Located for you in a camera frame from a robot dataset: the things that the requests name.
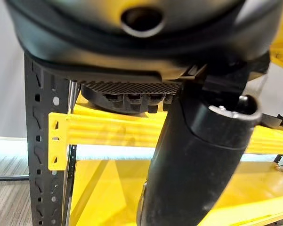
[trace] hole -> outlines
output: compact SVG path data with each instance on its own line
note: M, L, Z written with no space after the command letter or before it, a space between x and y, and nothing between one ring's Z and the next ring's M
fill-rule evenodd
M39 94L34 95L34 99L35 101L40 102L40 95Z
M36 136L36 141L41 142L42 141L42 137L40 135Z
M151 7L137 7L126 10L121 16L124 31L132 36L150 37L163 27L162 13Z
M60 105L60 98L58 97L53 97L53 104L55 106L59 106Z

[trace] slotted hole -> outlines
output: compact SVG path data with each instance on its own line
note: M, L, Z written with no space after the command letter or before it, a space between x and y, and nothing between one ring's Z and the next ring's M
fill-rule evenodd
M40 135L36 136L36 141L41 142L42 141L42 137Z
M40 95L39 94L34 95L34 100L36 102L40 102Z

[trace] metal bolt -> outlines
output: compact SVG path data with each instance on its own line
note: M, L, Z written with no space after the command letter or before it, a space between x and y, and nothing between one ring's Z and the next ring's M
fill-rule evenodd
M239 99L240 99L241 101L247 101L247 100L248 100L248 97L246 97L246 96L240 96Z

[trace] black plastic casing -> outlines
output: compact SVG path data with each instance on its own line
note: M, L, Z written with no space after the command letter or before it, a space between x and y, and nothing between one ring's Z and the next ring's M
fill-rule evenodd
M195 62L254 60L268 51L283 11L283 0L245 0L202 25L139 39L83 24L44 0L6 3L23 49L80 82L158 83L179 78Z

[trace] yellow shelf beam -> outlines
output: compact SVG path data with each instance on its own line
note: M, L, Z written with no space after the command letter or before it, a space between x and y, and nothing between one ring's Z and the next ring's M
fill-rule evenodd
M50 113L49 169L65 170L68 145L155 147L165 117L166 112L137 117L82 105L74 114ZM283 131L257 126L246 153L283 154Z

